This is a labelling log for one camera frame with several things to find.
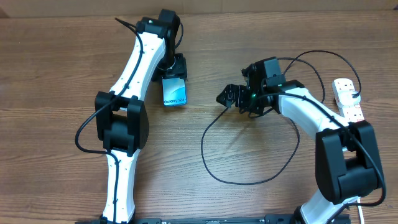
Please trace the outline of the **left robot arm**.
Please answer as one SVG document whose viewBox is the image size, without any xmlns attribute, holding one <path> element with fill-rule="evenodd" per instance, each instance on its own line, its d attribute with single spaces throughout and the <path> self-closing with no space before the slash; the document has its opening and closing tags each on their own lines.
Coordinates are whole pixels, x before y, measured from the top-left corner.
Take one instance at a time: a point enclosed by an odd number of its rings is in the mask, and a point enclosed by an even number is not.
<svg viewBox="0 0 398 224">
<path fill-rule="evenodd" d="M 160 82 L 165 106 L 187 103 L 187 63 L 175 50 L 183 24 L 175 11 L 161 10 L 158 18 L 136 24 L 122 21 L 136 35 L 127 64 L 108 92 L 98 92 L 95 117 L 98 139 L 108 160 L 108 193 L 99 223 L 133 223 L 137 159 L 149 136 L 144 104 L 151 82 Z"/>
</svg>

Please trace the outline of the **blue Samsung Galaxy phone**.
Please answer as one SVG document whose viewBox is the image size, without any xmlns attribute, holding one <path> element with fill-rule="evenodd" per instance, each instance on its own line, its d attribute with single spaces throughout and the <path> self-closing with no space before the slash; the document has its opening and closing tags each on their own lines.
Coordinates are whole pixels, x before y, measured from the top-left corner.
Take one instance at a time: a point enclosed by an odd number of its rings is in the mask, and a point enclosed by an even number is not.
<svg viewBox="0 0 398 224">
<path fill-rule="evenodd" d="M 184 79 L 163 79 L 162 89 L 165 106 L 180 106 L 187 103 L 187 92 Z"/>
</svg>

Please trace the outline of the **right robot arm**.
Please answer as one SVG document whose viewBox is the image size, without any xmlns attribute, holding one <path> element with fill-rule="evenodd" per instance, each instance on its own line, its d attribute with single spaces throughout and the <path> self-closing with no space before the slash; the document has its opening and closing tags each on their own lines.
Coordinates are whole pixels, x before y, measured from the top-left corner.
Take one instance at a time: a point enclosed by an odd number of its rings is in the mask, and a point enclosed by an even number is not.
<svg viewBox="0 0 398 224">
<path fill-rule="evenodd" d="M 240 113 L 265 115 L 270 108 L 299 125 L 315 140 L 318 190 L 291 215 L 266 215 L 270 223 L 349 223 L 344 209 L 358 206 L 360 197 L 381 189 L 376 207 L 386 198 L 376 135 L 365 120 L 349 121 L 317 101 L 298 80 L 288 81 L 278 59 L 271 57 L 242 70 L 245 85 L 229 84 L 216 100 Z"/>
</svg>

